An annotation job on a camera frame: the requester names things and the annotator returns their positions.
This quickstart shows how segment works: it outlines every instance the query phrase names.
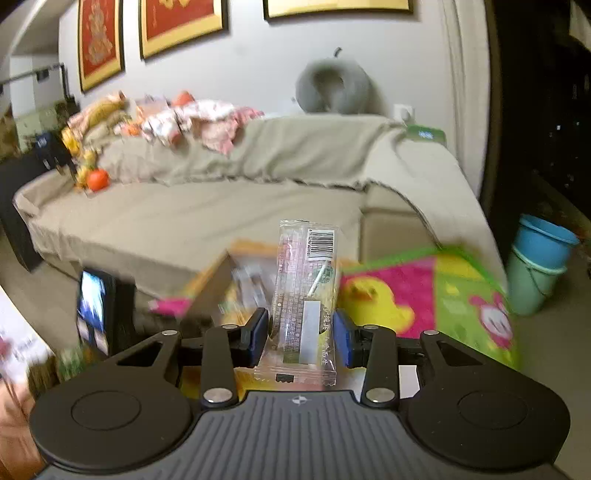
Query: blue bucket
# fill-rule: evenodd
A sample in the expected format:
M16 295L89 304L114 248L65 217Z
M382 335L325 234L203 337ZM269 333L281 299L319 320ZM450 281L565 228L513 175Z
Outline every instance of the blue bucket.
M544 268L530 262L519 250L513 247L507 264L509 281L509 304L517 315L532 315L544 301L552 296L554 285L566 271Z
M533 215L522 215L514 246L531 262L551 270L563 268L579 239L570 230Z

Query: framed picture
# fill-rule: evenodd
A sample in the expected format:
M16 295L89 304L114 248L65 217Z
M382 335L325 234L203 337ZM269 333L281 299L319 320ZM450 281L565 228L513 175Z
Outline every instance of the framed picture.
M228 29L227 0L139 0L142 59Z
M263 0L265 20L330 11L413 12L413 0Z
M79 0L78 71L82 92L125 70L123 1Z

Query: gray neck pillow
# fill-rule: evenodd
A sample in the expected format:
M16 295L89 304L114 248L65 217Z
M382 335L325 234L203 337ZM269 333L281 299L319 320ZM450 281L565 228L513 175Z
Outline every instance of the gray neck pillow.
M327 98L324 82L337 77L342 87ZM308 64L295 86L295 98L307 113L333 112L344 115L363 113L369 98L369 77L354 61L325 59Z

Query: barcode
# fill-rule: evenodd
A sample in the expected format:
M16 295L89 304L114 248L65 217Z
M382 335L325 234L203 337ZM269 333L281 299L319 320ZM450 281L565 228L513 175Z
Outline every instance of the barcode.
M332 260L335 254L334 230L308 230L306 257L308 262Z

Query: curtain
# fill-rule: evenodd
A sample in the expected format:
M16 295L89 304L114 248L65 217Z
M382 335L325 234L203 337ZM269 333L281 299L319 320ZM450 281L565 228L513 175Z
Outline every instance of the curtain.
M484 0L439 0L449 42L457 159L478 197L489 128L490 63Z

